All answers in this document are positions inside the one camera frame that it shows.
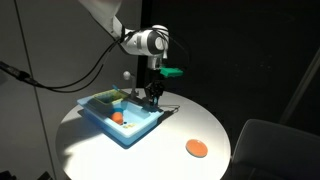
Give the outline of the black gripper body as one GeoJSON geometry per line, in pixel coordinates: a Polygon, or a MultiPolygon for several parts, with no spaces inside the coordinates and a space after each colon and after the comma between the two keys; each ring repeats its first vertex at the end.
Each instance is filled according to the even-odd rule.
{"type": "Polygon", "coordinates": [[[145,87],[145,93],[149,92],[152,94],[152,98],[156,96],[156,94],[162,95],[165,89],[163,81],[164,78],[162,76],[154,77],[145,87]]]}

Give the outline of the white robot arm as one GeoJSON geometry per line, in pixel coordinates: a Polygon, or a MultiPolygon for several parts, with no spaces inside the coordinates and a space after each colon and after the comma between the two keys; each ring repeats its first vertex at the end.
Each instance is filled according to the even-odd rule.
{"type": "Polygon", "coordinates": [[[165,26],[154,25],[142,30],[127,29],[116,17],[122,0],[78,1],[114,40],[119,41],[120,47],[127,54],[147,56],[147,67],[152,71],[160,71],[169,48],[169,32],[165,26]]]}

